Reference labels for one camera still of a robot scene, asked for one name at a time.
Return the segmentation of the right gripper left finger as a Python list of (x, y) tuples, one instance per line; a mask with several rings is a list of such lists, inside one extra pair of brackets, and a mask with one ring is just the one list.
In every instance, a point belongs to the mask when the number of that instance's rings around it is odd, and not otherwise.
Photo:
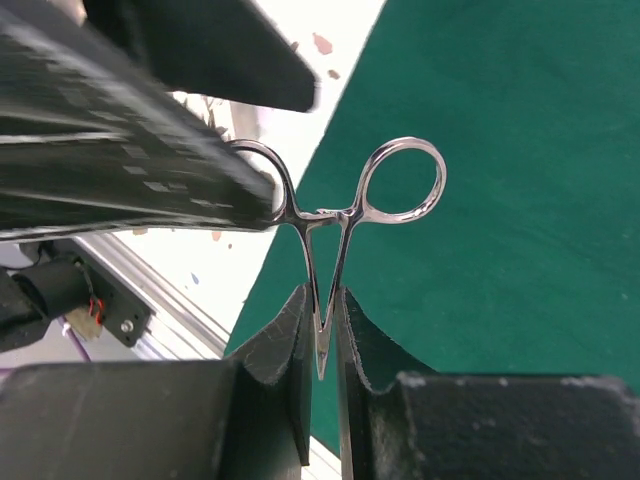
[(5, 479), (297, 479), (309, 462), (312, 300), (220, 360), (40, 364), (1, 386)]

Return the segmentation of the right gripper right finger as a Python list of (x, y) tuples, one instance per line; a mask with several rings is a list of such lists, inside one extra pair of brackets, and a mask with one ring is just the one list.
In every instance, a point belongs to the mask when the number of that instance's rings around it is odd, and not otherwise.
[(346, 479), (635, 479), (639, 399), (618, 378), (439, 373), (334, 310)]

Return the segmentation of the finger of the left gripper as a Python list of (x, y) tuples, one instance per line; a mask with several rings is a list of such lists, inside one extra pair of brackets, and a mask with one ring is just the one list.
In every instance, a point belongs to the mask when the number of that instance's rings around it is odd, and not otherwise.
[(172, 91), (307, 112), (316, 77), (251, 1), (87, 1), (88, 24)]
[(1, 238), (263, 230), (272, 184), (100, 35), (1, 13)]

